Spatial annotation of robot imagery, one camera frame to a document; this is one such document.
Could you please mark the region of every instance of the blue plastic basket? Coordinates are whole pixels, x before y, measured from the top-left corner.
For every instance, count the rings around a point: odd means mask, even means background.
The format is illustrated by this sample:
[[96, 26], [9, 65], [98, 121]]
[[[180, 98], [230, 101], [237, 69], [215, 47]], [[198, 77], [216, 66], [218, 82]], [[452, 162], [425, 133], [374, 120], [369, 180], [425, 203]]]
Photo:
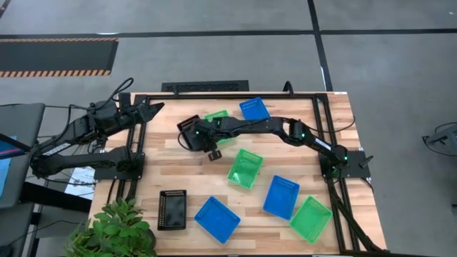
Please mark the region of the blue plastic basket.
[[241, 219], [220, 201], [211, 196], [195, 215], [195, 221], [219, 242], [225, 243]]
[[297, 183], [274, 176], [263, 204], [263, 210], [290, 220], [299, 191], [300, 185]]
[[270, 118], [270, 114], [266, 110], [265, 104], [263, 104], [262, 98], [260, 97], [241, 103], [240, 108], [245, 120]]

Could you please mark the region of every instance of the white paper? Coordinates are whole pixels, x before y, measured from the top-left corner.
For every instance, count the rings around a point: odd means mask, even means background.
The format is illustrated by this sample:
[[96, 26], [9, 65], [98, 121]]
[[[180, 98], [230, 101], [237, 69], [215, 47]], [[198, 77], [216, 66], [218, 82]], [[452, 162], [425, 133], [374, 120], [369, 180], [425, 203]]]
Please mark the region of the white paper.
[[[70, 183], [93, 183], [95, 170], [91, 167], [75, 168], [70, 178]], [[65, 188], [65, 193], [74, 196], [83, 197], [89, 200], [94, 198], [95, 185], [90, 186], [75, 186], [68, 185]]]

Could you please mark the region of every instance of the potted plant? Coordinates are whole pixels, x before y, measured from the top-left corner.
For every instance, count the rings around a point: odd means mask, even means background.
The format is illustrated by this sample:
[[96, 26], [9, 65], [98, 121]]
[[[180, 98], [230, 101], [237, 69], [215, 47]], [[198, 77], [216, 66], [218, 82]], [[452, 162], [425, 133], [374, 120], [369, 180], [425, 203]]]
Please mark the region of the potted plant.
[[122, 198], [106, 204], [103, 212], [94, 215], [98, 219], [78, 227], [65, 246], [67, 257], [149, 257], [156, 256], [156, 237], [143, 221], [141, 209], [135, 200], [128, 203]]

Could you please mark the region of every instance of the black mesh basket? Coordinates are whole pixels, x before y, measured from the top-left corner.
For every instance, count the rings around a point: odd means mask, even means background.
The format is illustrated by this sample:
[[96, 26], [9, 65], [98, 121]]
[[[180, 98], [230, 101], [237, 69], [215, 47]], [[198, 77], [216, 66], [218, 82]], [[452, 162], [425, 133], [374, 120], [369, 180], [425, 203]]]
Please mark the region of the black mesh basket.
[[157, 230], [186, 228], [186, 190], [160, 191]]

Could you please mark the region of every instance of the green plastic basket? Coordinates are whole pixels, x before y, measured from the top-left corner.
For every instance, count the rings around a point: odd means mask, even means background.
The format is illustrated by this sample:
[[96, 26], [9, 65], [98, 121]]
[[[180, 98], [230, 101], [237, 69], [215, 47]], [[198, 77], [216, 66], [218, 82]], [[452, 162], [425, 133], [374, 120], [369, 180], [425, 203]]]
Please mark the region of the green plastic basket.
[[322, 203], [319, 203], [313, 196], [308, 196], [292, 218], [290, 226], [309, 243], [314, 244], [327, 226], [331, 216], [332, 212]]
[[228, 179], [240, 186], [251, 189], [256, 181], [258, 171], [262, 167], [262, 163], [262, 157], [241, 149], [228, 173]]
[[[208, 121], [208, 122], [211, 122], [213, 120], [213, 118], [218, 118], [218, 117], [227, 117], [229, 115], [229, 113], [226, 111], [226, 110], [223, 110], [223, 111], [218, 111], [218, 112], [215, 112], [214, 114], [208, 114], [205, 116], [205, 119]], [[223, 143], [227, 143], [231, 140], [231, 138], [229, 139], [222, 139], [222, 140], [219, 140], [219, 142], [217, 142], [217, 144], [223, 144]]]

